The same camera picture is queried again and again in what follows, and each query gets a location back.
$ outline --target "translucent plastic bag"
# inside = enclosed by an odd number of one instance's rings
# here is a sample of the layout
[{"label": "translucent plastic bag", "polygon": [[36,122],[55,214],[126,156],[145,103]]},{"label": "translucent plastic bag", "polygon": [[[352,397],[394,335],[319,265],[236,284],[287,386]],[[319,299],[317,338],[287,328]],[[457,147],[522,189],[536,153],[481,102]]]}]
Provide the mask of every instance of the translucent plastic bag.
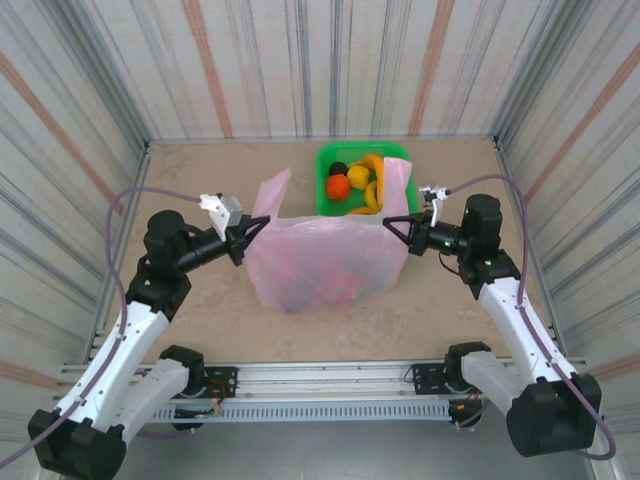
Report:
[{"label": "translucent plastic bag", "polygon": [[408,213],[411,163],[384,159],[384,207],[376,215],[278,218],[289,169],[260,186],[253,216],[271,221],[247,249],[245,265],[260,301],[287,313],[333,310],[396,284],[407,247],[382,226]]}]

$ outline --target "striped wall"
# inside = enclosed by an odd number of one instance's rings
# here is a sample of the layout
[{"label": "striped wall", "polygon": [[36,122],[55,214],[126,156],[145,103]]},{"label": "striped wall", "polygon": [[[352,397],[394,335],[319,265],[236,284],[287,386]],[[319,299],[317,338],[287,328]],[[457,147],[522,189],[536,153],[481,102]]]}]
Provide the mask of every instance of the striped wall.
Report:
[{"label": "striped wall", "polygon": [[563,0],[86,0],[154,139],[487,134]]},{"label": "striped wall", "polygon": [[640,2],[582,5],[500,137],[565,346],[596,367],[620,459],[640,478]]},{"label": "striped wall", "polygon": [[[140,151],[43,5],[0,3],[0,458],[27,440],[62,363],[82,360],[104,215]],[[33,459],[0,478],[35,478]]]}]

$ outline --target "banana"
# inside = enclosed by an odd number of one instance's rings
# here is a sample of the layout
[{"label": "banana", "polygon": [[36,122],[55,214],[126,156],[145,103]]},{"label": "banana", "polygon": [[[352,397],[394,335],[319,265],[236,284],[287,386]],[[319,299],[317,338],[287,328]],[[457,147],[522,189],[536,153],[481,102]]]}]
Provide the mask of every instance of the banana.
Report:
[{"label": "banana", "polygon": [[370,207],[360,207],[351,210],[347,215],[375,215],[376,213],[380,213],[380,210],[375,210]]},{"label": "banana", "polygon": [[369,170],[373,170],[376,173],[376,179],[378,180],[378,192],[376,197],[378,200],[378,206],[382,209],[384,200],[384,159],[378,155],[374,155],[373,153],[367,153],[362,160],[353,163],[350,166],[353,167],[355,165],[367,167]]},{"label": "banana", "polygon": [[364,189],[364,203],[366,203],[367,207],[380,211],[380,206],[378,205],[378,201],[376,200],[377,185],[377,180],[369,182],[367,188]]}]

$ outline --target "green plastic basket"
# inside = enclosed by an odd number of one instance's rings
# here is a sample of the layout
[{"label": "green plastic basket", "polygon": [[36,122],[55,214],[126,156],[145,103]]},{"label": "green plastic basket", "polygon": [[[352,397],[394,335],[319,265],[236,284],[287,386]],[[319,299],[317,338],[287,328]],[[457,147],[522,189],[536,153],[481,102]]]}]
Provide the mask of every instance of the green plastic basket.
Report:
[{"label": "green plastic basket", "polygon": [[[364,207],[364,191],[351,189],[349,197],[342,202],[332,202],[327,198],[324,185],[329,177],[329,166],[333,162],[343,162],[347,166],[361,160],[367,153],[380,157],[395,157],[409,161],[409,154],[400,145],[391,142],[336,142],[322,147],[316,155],[316,211],[325,217],[346,215],[354,208]],[[416,198],[413,175],[407,184],[407,204],[409,213],[420,211]]]}]

